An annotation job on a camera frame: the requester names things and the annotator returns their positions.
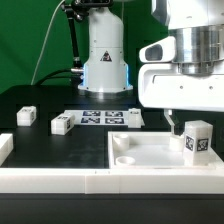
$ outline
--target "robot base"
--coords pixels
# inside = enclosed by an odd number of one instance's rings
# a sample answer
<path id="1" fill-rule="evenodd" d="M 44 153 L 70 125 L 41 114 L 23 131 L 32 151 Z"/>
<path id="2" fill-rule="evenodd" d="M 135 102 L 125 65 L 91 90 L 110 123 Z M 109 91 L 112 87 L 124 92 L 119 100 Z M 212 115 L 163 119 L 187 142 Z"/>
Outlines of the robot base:
<path id="1" fill-rule="evenodd" d="M 96 99 L 118 99 L 122 97 L 132 96 L 133 88 L 128 88 L 121 92 L 93 92 L 89 90 L 79 89 L 79 95 Z"/>

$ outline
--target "black tabletop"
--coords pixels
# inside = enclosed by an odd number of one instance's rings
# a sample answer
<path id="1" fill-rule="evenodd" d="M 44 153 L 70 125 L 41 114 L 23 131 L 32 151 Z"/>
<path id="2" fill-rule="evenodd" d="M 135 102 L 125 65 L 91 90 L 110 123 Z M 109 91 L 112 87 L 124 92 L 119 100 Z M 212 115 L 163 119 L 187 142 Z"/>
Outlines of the black tabletop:
<path id="1" fill-rule="evenodd" d="M 136 95 L 96 100 L 79 96 L 73 88 L 63 86 L 15 86 L 0 95 L 0 105 L 0 133 L 13 133 L 15 143 L 2 166 L 7 168 L 108 168 L 108 131 L 136 130 L 125 126 L 77 125 L 65 136 L 56 136 L 51 135 L 50 121 L 69 109 L 137 107 L 143 110 Z M 23 106 L 32 105 L 37 107 L 36 121 L 31 127 L 17 127 L 16 113 Z M 146 126 L 139 131 L 169 130 L 162 111 L 147 114 L 145 110 Z M 223 214 L 223 195 L 0 194 L 0 223 L 10 224 L 221 224 Z"/>
<path id="2" fill-rule="evenodd" d="M 65 136 L 51 134 L 51 120 L 65 110 L 128 110 L 138 107 L 134 96 L 97 100 L 79 96 L 71 87 L 15 86 L 0 95 L 0 130 L 13 133 L 14 150 L 2 165 L 13 168 L 108 168 L 108 131 L 125 126 L 75 125 Z M 30 127 L 17 126 L 16 113 L 36 106 Z"/>

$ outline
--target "black pole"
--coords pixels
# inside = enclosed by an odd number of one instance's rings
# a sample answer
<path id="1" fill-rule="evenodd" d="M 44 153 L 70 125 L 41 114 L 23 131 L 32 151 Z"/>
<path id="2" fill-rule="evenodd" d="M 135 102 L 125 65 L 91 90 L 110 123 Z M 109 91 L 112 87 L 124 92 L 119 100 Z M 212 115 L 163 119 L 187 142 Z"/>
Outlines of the black pole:
<path id="1" fill-rule="evenodd" d="M 76 36 L 75 22 L 74 22 L 74 11 L 70 5 L 64 5 L 63 10 L 65 11 L 68 19 L 68 24 L 70 28 L 71 42 L 72 42 L 72 52 L 73 52 L 73 66 L 75 68 L 81 68 L 82 62 L 79 57 L 78 42 Z"/>

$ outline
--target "white tray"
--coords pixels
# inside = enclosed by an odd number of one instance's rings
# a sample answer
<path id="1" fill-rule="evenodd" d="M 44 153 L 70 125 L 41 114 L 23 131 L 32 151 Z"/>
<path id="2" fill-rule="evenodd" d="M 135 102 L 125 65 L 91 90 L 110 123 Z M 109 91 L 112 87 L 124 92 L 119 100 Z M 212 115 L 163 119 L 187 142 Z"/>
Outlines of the white tray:
<path id="1" fill-rule="evenodd" d="M 116 136 L 128 135 L 129 148 L 122 150 L 116 145 Z M 186 165 L 181 151 L 169 148 L 171 133 L 169 132 L 109 132 L 108 150 L 109 166 L 111 169 L 175 169 L 175 168 L 203 168 L 214 169 L 224 166 L 223 161 L 213 149 L 209 149 L 209 164 L 207 166 Z M 129 157 L 135 160 L 134 164 L 116 164 L 118 157 Z"/>

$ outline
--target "green wall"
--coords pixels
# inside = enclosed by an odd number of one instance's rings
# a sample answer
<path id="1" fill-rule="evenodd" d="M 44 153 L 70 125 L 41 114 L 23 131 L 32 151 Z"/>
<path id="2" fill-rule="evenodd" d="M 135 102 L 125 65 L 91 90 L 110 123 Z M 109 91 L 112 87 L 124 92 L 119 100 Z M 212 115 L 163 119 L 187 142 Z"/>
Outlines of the green wall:
<path id="1" fill-rule="evenodd" d="M 0 93 L 13 85 L 30 84 L 51 16 L 61 0 L 2 1 L 0 7 Z M 136 86 L 139 49 L 167 35 L 150 15 L 151 1 L 124 3 L 124 50 L 130 65 L 130 82 Z M 122 3 L 111 11 L 121 17 Z M 83 62 L 88 58 L 88 22 L 76 24 Z M 72 51 L 66 15 L 56 15 L 36 80 L 58 69 L 70 68 Z M 65 84 L 68 80 L 49 81 Z"/>

